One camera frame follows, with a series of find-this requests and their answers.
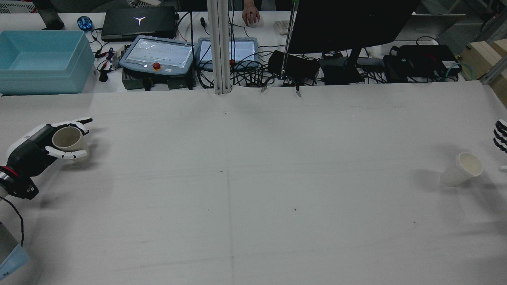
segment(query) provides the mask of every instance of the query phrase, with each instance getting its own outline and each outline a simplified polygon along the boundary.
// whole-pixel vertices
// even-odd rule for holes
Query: keyboard
[[[275,21],[275,29],[278,30],[280,35],[288,34],[288,20],[285,21]]]

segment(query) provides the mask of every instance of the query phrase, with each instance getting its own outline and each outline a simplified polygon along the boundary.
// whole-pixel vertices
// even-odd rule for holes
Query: light blue plastic bin
[[[81,93],[94,60],[83,31],[3,31],[0,93]]]

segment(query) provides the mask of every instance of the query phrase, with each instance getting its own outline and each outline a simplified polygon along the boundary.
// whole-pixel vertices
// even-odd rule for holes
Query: computer mouse
[[[78,27],[83,31],[93,30],[93,22],[87,16],[81,16],[78,18]]]
[[[259,26],[259,24],[261,23],[261,19],[255,19],[256,22],[250,24],[250,22],[248,22],[246,25],[249,26],[250,28],[255,28],[257,26]]]

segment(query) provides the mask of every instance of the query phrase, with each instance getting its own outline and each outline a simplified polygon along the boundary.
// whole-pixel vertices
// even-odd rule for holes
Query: white desk
[[[91,159],[34,181],[2,285],[503,284],[507,112],[479,82],[0,98],[0,153],[90,115]],[[444,188],[462,151],[484,173]],[[0,203],[19,238],[19,220]]]
[[[94,23],[94,27],[102,27],[104,22],[105,13],[62,13],[59,14],[62,21],[65,23],[65,29],[67,30],[79,30],[76,20],[80,16],[88,16]],[[200,18],[204,17],[206,22],[207,20],[207,12],[196,12],[193,13],[193,22],[194,22],[194,41],[197,42],[199,38],[209,37],[202,28],[200,24]],[[244,22],[241,18],[241,12],[235,12],[233,23],[245,26]],[[276,12],[276,11],[262,11],[261,12],[261,21],[259,25],[255,28],[246,27],[246,32],[248,36],[254,37],[258,39],[260,46],[278,46],[285,45],[286,36],[280,35],[274,28],[274,22],[279,20],[284,20],[289,18],[289,12]],[[0,31],[2,30],[23,30],[23,29],[42,29],[44,28],[44,23],[41,17],[38,14],[0,14]],[[191,41],[191,31],[190,31],[190,15],[185,17],[179,26],[179,30],[182,33],[183,37],[188,41]],[[234,33],[236,37],[245,37],[246,34],[244,29],[241,27],[234,27]],[[89,41],[93,41],[90,33],[87,34]],[[182,40],[182,38],[178,35],[177,40]],[[424,41],[420,40],[420,44],[433,44],[432,41]],[[126,43],[110,43],[106,47],[104,47],[103,52],[107,51],[109,47],[119,48],[123,44]],[[415,44],[415,41],[398,41],[386,45],[375,46],[368,48],[368,52],[371,57],[382,58],[385,54],[389,53],[390,48],[393,45],[401,46],[405,44]],[[94,43],[91,45],[92,50],[95,51],[100,48],[100,45]],[[260,48],[261,51],[272,51],[275,48]],[[283,51],[283,47],[276,48],[278,50]],[[320,54],[313,54],[310,56],[320,57]],[[366,56],[366,53],[361,51],[361,56]],[[103,59],[98,59],[95,62],[95,66],[98,66],[99,63],[103,61]],[[101,83],[98,80],[94,82],[94,86],[92,88],[94,93],[107,93],[107,92],[124,92],[126,91],[122,84],[122,72],[121,70],[117,70],[113,73],[109,73],[109,80],[105,83]],[[281,86],[281,81],[277,82],[274,86]],[[197,83],[196,89],[200,89],[201,86]],[[168,90],[167,85],[165,84],[157,84],[155,88],[152,90]]]

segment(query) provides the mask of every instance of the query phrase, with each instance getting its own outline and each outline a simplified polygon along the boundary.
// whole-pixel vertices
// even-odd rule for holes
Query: monitor stand
[[[357,59],[361,49],[352,49],[350,56],[339,61],[325,60],[320,61],[322,71],[324,72],[324,83],[326,85],[347,85],[350,83],[364,82],[364,78],[357,71]]]

